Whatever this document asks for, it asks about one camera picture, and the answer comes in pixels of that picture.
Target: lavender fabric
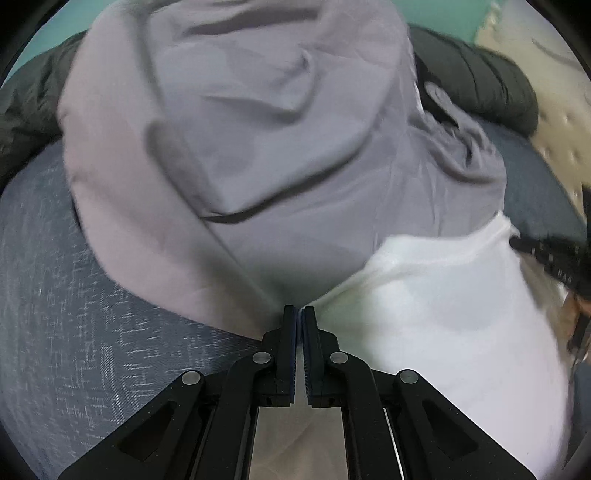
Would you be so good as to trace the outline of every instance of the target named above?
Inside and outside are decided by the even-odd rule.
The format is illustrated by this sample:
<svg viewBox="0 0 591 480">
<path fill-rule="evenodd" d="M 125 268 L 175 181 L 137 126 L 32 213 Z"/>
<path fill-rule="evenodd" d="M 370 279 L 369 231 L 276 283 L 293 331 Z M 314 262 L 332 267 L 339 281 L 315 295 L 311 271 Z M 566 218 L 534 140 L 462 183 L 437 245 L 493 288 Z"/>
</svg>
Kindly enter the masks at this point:
<svg viewBox="0 0 591 480">
<path fill-rule="evenodd" d="M 470 233 L 502 209 L 480 126 L 423 112 L 408 27 L 382 0 L 125 0 L 74 59 L 59 120 L 107 275 L 252 338 L 390 235 Z"/>
</svg>

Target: white t-shirt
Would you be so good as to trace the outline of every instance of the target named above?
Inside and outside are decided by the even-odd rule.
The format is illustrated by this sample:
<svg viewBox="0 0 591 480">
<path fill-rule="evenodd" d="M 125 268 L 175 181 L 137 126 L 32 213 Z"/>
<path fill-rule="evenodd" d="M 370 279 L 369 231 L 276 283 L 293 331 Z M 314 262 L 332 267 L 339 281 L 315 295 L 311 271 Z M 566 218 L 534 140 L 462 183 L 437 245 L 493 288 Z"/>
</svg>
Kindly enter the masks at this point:
<svg viewBox="0 0 591 480">
<path fill-rule="evenodd" d="M 313 306 L 341 350 L 416 370 L 546 480 L 570 433 L 569 369 L 548 320 L 562 298 L 509 247 L 513 232 L 498 214 L 461 238 L 389 238 Z M 301 403 L 261 412 L 251 479 L 345 480 L 340 410 L 307 407 L 298 380 Z"/>
</svg>

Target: metal pin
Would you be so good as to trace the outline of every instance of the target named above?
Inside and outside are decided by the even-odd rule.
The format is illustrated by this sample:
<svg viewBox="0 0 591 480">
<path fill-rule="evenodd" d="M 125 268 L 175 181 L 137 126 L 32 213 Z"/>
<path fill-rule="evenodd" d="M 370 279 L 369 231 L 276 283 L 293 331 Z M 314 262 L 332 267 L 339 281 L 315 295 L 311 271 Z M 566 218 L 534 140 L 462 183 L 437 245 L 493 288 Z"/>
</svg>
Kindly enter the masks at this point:
<svg viewBox="0 0 591 480">
<path fill-rule="evenodd" d="M 196 372 L 195 370 L 190 370 L 183 373 L 182 380 L 185 385 L 195 385 L 201 381 L 201 375 L 199 375 L 199 372 Z"/>
<path fill-rule="evenodd" d="M 257 352 L 252 356 L 252 361 L 256 364 L 267 364 L 271 360 L 271 355 L 267 352 Z"/>
<path fill-rule="evenodd" d="M 349 355 L 345 352 L 333 352 L 330 354 L 330 361 L 334 364 L 344 364 L 349 359 Z"/>
<path fill-rule="evenodd" d="M 416 373 L 414 370 L 402 370 L 400 372 L 400 380 L 408 384 L 417 383 L 418 373 Z"/>
</svg>

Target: blue-gray fabric surface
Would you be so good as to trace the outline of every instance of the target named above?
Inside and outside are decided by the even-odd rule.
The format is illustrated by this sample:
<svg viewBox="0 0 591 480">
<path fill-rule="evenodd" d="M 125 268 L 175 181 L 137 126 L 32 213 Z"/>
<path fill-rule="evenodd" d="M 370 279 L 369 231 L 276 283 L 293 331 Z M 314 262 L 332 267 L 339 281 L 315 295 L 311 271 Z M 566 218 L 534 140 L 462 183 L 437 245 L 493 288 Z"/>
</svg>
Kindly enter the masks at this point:
<svg viewBox="0 0 591 480">
<path fill-rule="evenodd" d="M 505 159 L 513 223 L 533 235 L 584 239 L 582 221 L 529 143 L 484 127 Z M 0 197 L 0 265 L 0 420 L 42 480 L 57 478 L 180 372 L 218 371 L 257 347 L 155 308 L 107 278 L 76 225 L 60 142 Z M 589 418 L 578 403 L 580 418 Z"/>
</svg>

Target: dark green fabric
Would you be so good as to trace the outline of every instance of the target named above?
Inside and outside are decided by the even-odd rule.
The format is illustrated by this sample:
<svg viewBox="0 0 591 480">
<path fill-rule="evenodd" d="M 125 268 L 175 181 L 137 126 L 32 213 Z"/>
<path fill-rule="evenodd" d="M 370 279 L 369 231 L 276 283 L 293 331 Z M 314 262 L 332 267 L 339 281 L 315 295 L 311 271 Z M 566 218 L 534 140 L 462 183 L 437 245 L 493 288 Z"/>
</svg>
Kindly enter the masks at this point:
<svg viewBox="0 0 591 480">
<path fill-rule="evenodd" d="M 84 34 L 76 34 L 33 58 L 0 88 L 0 192 L 29 158 L 61 135 L 57 102 Z M 450 119 L 426 95 L 425 82 L 441 86 L 468 113 L 525 136 L 534 132 L 538 104 L 517 65 L 416 25 L 411 25 L 410 34 L 421 100 L 438 121 Z"/>
<path fill-rule="evenodd" d="M 0 192 L 8 180 L 61 135 L 56 110 L 84 33 L 25 63 L 0 89 Z"/>
<path fill-rule="evenodd" d="M 525 137 L 538 127 L 534 89 L 515 63 L 485 48 L 415 25 L 410 27 L 410 37 L 417 59 L 462 110 Z"/>
</svg>

